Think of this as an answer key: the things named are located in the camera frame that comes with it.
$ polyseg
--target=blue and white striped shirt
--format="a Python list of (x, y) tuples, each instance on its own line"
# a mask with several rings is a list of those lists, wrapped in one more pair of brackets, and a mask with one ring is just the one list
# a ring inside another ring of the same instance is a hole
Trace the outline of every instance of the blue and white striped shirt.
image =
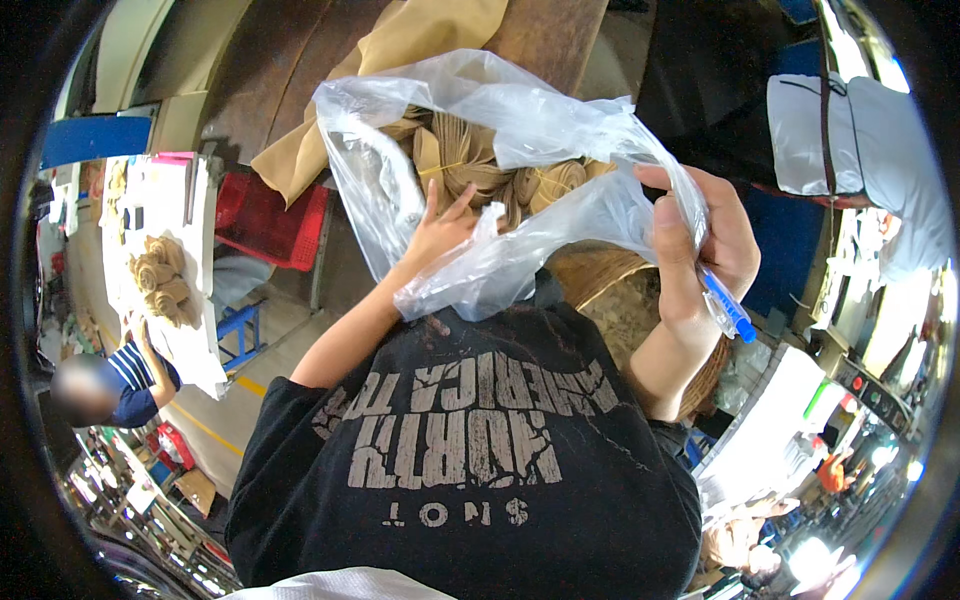
[[(179, 390), (180, 376), (177, 370), (159, 354), (157, 358), (170, 375), (174, 388)], [(107, 362), (116, 371), (114, 386), (120, 393), (120, 401), (112, 415), (114, 424), (120, 427), (142, 427), (157, 412), (154, 395), (150, 392), (150, 386), (156, 382), (150, 374), (146, 359), (136, 343), (127, 342), (115, 351)]]

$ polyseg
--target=blue metal frame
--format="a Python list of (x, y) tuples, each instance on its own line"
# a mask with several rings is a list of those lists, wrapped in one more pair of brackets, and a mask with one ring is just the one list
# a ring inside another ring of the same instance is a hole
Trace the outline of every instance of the blue metal frame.
[[(230, 371), (236, 369), (248, 360), (254, 358), (260, 351), (267, 347), (260, 343), (260, 303), (247, 304), (239, 310), (234, 310), (227, 306), (224, 308), (225, 317), (217, 323), (217, 341), (223, 340), (230, 333), (236, 331), (238, 354), (219, 346), (220, 351), (230, 357), (224, 363), (224, 370)], [(247, 327), (251, 329), (253, 336), (253, 345), (247, 350)]]

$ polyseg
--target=left hand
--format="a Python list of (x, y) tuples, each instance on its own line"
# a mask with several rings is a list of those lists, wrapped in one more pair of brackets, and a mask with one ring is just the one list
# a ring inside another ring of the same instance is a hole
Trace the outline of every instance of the left hand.
[(660, 318), (677, 341), (691, 352), (713, 350), (718, 327), (713, 322), (695, 270), (697, 259), (710, 266), (737, 300), (743, 300), (760, 265), (760, 249), (743, 204), (731, 183), (700, 169), (685, 167), (703, 191), (709, 208), (709, 234), (699, 256), (681, 218), (666, 171), (634, 167), (641, 183), (667, 194), (654, 205), (654, 250), (660, 266)]
[(133, 314), (130, 326), (131, 336), (138, 346), (144, 347), (150, 344), (150, 338), (147, 335), (147, 320), (143, 315), (139, 313)]
[(460, 198), (438, 216), (437, 183), (430, 180), (423, 218), (396, 269), (413, 278), (434, 260), (467, 241), (477, 223), (477, 217), (468, 209), (476, 189), (475, 184), (468, 185)]

